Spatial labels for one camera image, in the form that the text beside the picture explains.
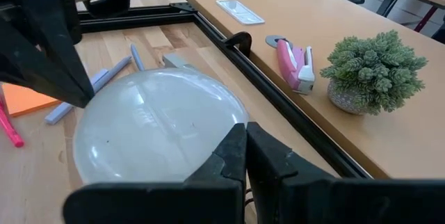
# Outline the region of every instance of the metal bracket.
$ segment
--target metal bracket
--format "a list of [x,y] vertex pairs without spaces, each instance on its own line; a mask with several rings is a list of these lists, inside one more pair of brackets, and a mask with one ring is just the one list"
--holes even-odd
[[250,48],[252,47],[252,36],[248,32],[235,33],[232,37],[223,40],[227,47],[235,47],[247,58],[250,56]]
[[277,48],[278,40],[286,40],[289,43],[291,49],[293,49],[292,42],[288,41],[286,39],[286,37],[284,37],[284,36],[281,36],[281,35],[267,35],[266,36],[266,43],[271,47]]
[[170,3],[170,6],[173,8],[179,8],[180,10],[184,10],[187,12],[197,12],[197,10],[189,4],[189,2],[177,2]]

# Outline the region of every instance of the succulent plant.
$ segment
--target succulent plant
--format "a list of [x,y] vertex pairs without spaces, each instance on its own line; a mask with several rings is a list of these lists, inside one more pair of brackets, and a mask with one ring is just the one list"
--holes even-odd
[[337,93],[357,92],[354,105],[372,115],[402,107],[405,99],[425,88],[417,70],[428,61],[403,45],[394,30],[365,40],[344,38],[327,59],[332,65],[323,68],[321,76],[333,80]]

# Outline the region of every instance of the pink highlighter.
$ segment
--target pink highlighter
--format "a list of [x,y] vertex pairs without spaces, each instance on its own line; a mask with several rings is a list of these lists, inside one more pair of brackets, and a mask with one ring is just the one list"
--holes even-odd
[[8,116],[6,116],[6,113],[3,109],[3,104],[1,102],[0,102],[0,124],[3,127],[3,129],[5,129],[6,134],[8,135],[9,139],[14,144],[14,146],[23,147],[24,141],[9,122]]
[[304,95],[309,94],[315,82],[312,48],[307,47],[306,52],[301,47],[291,49],[286,40],[278,40],[277,55],[281,75],[292,90]]

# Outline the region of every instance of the black metal frame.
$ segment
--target black metal frame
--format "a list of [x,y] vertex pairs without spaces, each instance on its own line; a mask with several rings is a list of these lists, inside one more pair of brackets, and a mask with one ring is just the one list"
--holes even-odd
[[370,177],[253,64],[248,58],[252,44],[248,33],[226,38],[188,3],[131,8],[127,14],[110,19],[95,19],[87,12],[79,12],[79,19],[82,33],[194,22],[340,176]]

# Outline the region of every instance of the pink marker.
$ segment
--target pink marker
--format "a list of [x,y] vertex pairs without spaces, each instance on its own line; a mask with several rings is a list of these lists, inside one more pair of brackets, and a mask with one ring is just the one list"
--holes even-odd
[[15,131],[14,127],[9,122],[8,117],[3,109],[3,104],[0,102],[0,123],[1,126],[5,129],[6,134],[8,135],[11,142],[15,147],[23,147],[24,142],[22,137]]

